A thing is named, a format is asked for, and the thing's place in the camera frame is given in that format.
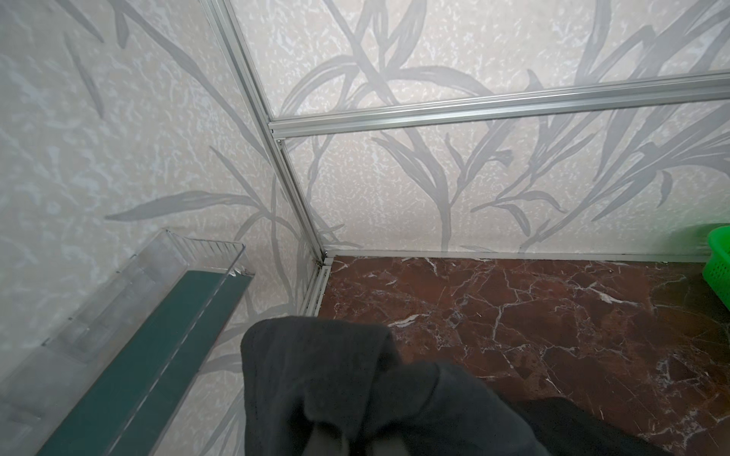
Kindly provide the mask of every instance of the wallpaper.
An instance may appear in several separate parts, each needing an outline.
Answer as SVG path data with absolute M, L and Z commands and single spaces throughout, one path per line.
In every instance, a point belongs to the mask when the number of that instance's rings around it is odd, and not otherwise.
M 200 3 L 2 0 L 0 99 L 0 377 L 158 229 L 247 245 L 255 279 L 158 450 L 201 454 L 242 413 L 227 357 L 314 265 Z
M 278 117 L 730 66 L 728 0 L 231 0 Z
M 288 140 L 330 250 L 708 252 L 730 103 Z

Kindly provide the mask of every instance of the bright green plastic container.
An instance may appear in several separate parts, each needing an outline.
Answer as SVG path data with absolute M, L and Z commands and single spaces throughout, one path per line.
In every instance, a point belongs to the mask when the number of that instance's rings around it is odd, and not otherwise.
M 730 226 L 710 231 L 707 242 L 712 249 L 712 256 L 704 266 L 702 276 L 720 296 L 720 301 L 730 309 Z

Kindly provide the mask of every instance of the gray cloth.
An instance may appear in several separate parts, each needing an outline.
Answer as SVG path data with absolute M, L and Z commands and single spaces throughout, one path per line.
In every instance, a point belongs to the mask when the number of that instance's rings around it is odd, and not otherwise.
M 402 364 L 381 325 L 264 320 L 241 356 L 247 456 L 302 455 L 322 437 L 315 425 L 349 442 L 351 455 L 397 432 L 411 455 L 548 456 L 479 379 L 447 363 Z

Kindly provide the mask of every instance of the brown marble surface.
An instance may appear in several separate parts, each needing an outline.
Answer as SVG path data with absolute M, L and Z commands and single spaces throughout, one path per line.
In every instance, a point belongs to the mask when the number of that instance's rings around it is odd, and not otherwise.
M 695 263 L 338 257 L 319 316 L 388 325 L 406 362 L 565 396 L 676 455 L 730 455 L 730 312 Z

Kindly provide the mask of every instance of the red marble tile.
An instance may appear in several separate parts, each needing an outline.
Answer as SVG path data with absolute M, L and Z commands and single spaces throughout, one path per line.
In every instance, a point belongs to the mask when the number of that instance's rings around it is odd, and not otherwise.
M 319 316 L 512 400 L 562 395 L 677 455 L 730 454 L 730 312 L 702 264 L 336 258 Z

